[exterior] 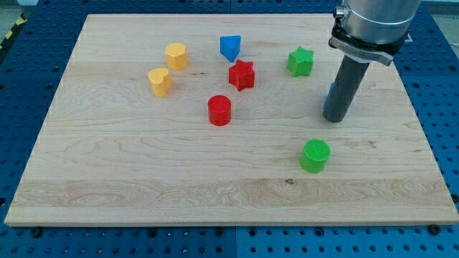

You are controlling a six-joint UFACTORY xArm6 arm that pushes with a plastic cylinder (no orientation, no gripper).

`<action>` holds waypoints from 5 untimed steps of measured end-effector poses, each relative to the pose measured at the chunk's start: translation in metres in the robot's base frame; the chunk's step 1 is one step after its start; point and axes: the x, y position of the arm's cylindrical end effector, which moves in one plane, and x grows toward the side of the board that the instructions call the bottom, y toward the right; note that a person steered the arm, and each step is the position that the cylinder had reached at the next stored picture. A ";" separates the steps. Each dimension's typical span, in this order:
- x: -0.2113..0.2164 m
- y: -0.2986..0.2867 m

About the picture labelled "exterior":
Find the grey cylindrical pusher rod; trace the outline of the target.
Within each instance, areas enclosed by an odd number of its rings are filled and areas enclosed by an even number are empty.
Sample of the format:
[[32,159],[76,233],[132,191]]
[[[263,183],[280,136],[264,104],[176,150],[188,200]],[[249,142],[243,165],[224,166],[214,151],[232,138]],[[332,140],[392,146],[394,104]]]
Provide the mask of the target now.
[[344,56],[334,80],[333,92],[323,111],[323,116],[327,121],[339,123],[344,119],[368,66],[369,63],[357,62]]

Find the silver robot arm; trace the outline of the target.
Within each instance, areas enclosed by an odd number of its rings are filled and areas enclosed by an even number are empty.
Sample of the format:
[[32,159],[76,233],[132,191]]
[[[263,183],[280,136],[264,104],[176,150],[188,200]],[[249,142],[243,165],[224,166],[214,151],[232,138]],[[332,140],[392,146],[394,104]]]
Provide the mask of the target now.
[[408,36],[420,0],[343,0],[333,11],[328,45],[344,58],[323,105],[323,116],[341,122],[372,62],[389,66]]

